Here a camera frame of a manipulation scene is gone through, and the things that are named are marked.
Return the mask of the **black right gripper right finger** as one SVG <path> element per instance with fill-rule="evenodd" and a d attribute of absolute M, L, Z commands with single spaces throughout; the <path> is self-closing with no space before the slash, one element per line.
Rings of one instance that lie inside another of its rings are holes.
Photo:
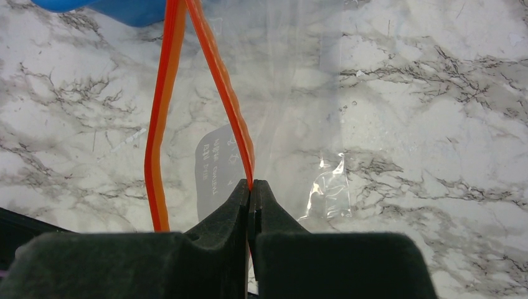
<path fill-rule="evenodd" d="M 260 298 L 436 298 L 415 242 L 394 232 L 310 233 L 264 180 L 248 236 Z"/>

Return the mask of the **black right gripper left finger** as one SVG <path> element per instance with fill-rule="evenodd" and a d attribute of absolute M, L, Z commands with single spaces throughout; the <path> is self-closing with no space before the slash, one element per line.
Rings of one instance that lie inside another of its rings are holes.
<path fill-rule="evenodd" d="M 246 180 L 187 232 L 53 232 L 26 243 L 2 298 L 246 298 Z"/>

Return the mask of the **clear zip bag orange zipper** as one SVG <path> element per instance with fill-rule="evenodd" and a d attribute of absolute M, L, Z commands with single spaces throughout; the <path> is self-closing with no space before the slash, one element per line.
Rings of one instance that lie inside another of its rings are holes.
<path fill-rule="evenodd" d="M 171 175 L 197 217 L 241 179 L 266 180 L 295 219 L 348 216 L 338 109 L 343 1 L 166 1 L 144 156 L 156 232 L 170 230 Z"/>

